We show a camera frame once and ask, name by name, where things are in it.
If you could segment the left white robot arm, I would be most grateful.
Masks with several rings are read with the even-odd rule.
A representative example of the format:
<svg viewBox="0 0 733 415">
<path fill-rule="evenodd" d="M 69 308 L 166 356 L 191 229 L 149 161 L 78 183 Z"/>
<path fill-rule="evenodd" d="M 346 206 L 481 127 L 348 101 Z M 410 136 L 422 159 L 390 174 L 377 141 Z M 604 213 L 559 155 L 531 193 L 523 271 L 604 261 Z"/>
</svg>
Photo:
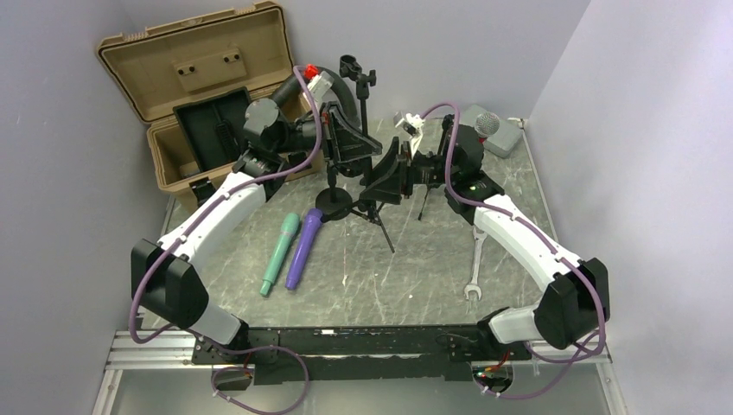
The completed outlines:
<svg viewBox="0 0 733 415">
<path fill-rule="evenodd" d="M 242 221 L 264 205 L 282 186 L 284 179 L 305 169 L 318 150 L 333 160 L 354 150 L 345 163 L 355 163 L 381 153 L 382 145 L 356 130 L 335 103 L 313 109 L 310 123 L 315 128 L 312 144 L 297 139 L 310 154 L 302 163 L 289 167 L 277 158 L 267 165 L 264 150 L 251 147 L 235 163 L 225 181 L 188 219 L 156 243 L 141 239 L 131 251 L 132 306 L 129 333 L 137 344 L 145 344 L 164 332 L 159 328 L 147 337 L 135 328 L 140 307 L 177 327 L 202 336 L 214 344 L 214 352 L 228 363 L 241 361 L 250 342 L 249 326 L 226 312 L 209 297 L 196 271 L 222 240 Z"/>
</svg>

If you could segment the mint green microphone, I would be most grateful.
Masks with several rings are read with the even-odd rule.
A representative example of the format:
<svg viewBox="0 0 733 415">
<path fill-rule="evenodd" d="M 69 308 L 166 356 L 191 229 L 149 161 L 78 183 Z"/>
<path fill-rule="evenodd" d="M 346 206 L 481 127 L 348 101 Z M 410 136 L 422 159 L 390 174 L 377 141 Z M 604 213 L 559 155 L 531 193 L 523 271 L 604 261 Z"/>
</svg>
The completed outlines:
<svg viewBox="0 0 733 415">
<path fill-rule="evenodd" d="M 270 260 L 265 268 L 265 273 L 262 278 L 262 285 L 259 291 L 262 297 L 268 297 L 270 295 L 272 287 L 276 284 L 277 277 L 284 262 L 284 258 L 290 249 L 291 242 L 296 236 L 299 227 L 299 214 L 288 213 L 284 217 L 284 221 L 279 230 L 276 245 L 272 251 Z"/>
</svg>

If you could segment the black tripod shock-mount stand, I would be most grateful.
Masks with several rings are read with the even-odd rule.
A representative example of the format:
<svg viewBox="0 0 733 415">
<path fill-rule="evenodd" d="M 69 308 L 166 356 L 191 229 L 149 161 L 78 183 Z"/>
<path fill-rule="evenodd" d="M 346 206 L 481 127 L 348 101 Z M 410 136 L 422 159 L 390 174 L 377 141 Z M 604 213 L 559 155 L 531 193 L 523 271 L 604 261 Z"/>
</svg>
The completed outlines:
<svg viewBox="0 0 733 415">
<path fill-rule="evenodd" d="M 428 167 L 424 174 L 424 185 L 426 186 L 426 192 L 424 195 L 423 204 L 417 217 L 418 221 L 421 221 L 424 217 L 424 210 L 426 208 L 431 190 L 439 188 L 442 184 L 444 184 L 444 164 L 447 152 L 447 142 L 449 141 L 454 121 L 455 116 L 452 114 L 445 115 L 443 117 L 441 123 L 442 133 L 439 145 L 437 147 L 437 152 L 433 153 L 432 151 L 430 151 L 428 155 L 424 157 L 426 166 Z"/>
</svg>

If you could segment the black tripod mic stand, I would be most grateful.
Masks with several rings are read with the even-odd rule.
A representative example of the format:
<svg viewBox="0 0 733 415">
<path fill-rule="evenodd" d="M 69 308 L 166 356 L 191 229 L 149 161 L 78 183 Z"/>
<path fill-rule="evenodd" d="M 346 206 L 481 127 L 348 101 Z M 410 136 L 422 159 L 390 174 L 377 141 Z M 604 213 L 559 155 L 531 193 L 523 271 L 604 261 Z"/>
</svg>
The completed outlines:
<svg viewBox="0 0 733 415">
<path fill-rule="evenodd" d="M 392 252 L 391 238 L 379 216 L 384 204 L 364 196 L 354 199 L 348 191 L 337 186 L 337 176 L 359 177 L 365 187 L 372 182 L 372 157 L 382 152 L 382 144 L 368 134 L 367 100 L 369 88 L 376 85 L 376 72 L 365 73 L 356 58 L 344 54 L 339 60 L 339 75 L 355 83 L 356 98 L 360 102 L 360 125 L 346 114 L 340 102 L 322 106 L 319 119 L 323 130 L 322 152 L 327 164 L 328 187 L 316 197 L 316 207 L 322 210 L 322 223 L 342 220 L 354 214 L 380 227 Z"/>
</svg>

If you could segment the red microphone silver grille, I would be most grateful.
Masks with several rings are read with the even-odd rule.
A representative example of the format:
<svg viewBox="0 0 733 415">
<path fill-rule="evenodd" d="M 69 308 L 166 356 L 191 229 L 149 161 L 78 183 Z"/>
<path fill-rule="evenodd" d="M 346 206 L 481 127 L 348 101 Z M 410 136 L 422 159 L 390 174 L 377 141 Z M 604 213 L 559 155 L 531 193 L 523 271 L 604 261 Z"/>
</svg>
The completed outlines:
<svg viewBox="0 0 733 415">
<path fill-rule="evenodd" d="M 500 129 L 500 118 L 492 112 L 482 112 L 475 119 L 475 131 L 479 138 L 487 139 Z"/>
</svg>

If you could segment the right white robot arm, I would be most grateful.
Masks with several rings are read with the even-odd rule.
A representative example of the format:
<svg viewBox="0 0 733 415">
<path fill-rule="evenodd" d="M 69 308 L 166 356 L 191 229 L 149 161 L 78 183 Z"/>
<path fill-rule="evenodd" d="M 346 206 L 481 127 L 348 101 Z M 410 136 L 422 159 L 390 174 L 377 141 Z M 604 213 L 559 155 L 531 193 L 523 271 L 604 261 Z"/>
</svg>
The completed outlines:
<svg viewBox="0 0 733 415">
<path fill-rule="evenodd" d="M 449 122 L 436 153 L 423 154 L 412 143 L 394 138 L 366 174 L 360 196 L 399 204 L 416 185 L 443 185 L 451 209 L 498 242 L 529 273 L 541 298 L 530 306 L 496 310 L 478 322 L 476 347 L 484 357 L 496 359 L 512 343 L 533 341 L 599 353 L 610 318 L 607 267 L 597 258 L 581 259 L 542 231 L 488 176 L 482 163 L 478 135 Z"/>
</svg>

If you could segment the black round-base mic stand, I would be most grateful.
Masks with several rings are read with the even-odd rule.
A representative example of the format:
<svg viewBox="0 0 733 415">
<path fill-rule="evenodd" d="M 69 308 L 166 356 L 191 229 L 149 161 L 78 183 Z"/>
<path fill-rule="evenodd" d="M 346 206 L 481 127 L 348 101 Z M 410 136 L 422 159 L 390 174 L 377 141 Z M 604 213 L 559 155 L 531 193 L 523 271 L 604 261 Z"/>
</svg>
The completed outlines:
<svg viewBox="0 0 733 415">
<path fill-rule="evenodd" d="M 328 187 L 317 195 L 315 203 L 315 207 L 322 212 L 322 223 L 344 219 L 351 213 L 353 207 L 352 196 L 344 188 L 337 186 L 337 176 L 337 168 L 328 163 Z"/>
</svg>

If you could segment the purple microphone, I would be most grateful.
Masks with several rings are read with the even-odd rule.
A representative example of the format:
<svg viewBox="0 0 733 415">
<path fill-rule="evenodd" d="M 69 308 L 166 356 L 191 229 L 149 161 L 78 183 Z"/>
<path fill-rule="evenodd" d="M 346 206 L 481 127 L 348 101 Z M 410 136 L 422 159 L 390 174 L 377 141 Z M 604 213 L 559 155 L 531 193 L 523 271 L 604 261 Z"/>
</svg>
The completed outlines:
<svg viewBox="0 0 733 415">
<path fill-rule="evenodd" d="M 294 291 L 300 283 L 312 246 L 322 226 L 323 211 L 311 208 L 305 215 L 295 253 L 286 276 L 285 288 Z"/>
</svg>

